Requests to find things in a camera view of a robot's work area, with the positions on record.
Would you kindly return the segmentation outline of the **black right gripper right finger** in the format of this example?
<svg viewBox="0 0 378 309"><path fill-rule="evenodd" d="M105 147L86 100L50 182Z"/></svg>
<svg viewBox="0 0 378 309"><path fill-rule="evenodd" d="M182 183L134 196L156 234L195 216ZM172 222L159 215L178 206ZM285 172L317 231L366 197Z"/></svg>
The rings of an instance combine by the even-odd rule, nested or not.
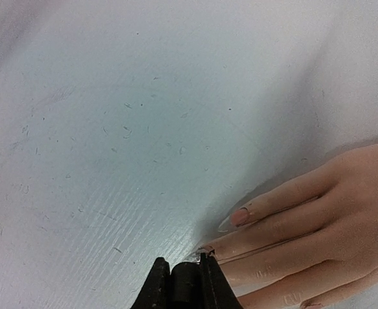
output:
<svg viewBox="0 0 378 309"><path fill-rule="evenodd" d="M243 309L211 253L200 254L203 308Z"/></svg>

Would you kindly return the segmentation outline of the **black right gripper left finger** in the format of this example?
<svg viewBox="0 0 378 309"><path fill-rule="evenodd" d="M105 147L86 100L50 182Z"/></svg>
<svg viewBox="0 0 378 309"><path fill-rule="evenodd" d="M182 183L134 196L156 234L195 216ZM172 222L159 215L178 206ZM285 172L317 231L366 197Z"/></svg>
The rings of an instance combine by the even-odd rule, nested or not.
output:
<svg viewBox="0 0 378 309"><path fill-rule="evenodd" d="M170 282L169 263L163 257L156 258L131 309L166 309Z"/></svg>

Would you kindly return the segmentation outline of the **black nail polish brush cap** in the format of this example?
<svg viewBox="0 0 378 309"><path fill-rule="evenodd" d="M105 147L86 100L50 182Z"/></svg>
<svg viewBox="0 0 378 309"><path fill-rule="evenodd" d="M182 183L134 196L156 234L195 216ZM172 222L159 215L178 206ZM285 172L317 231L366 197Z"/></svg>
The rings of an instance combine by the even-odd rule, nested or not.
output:
<svg viewBox="0 0 378 309"><path fill-rule="evenodd" d="M171 272L171 308L195 309L200 307L200 267L196 263L182 262Z"/></svg>

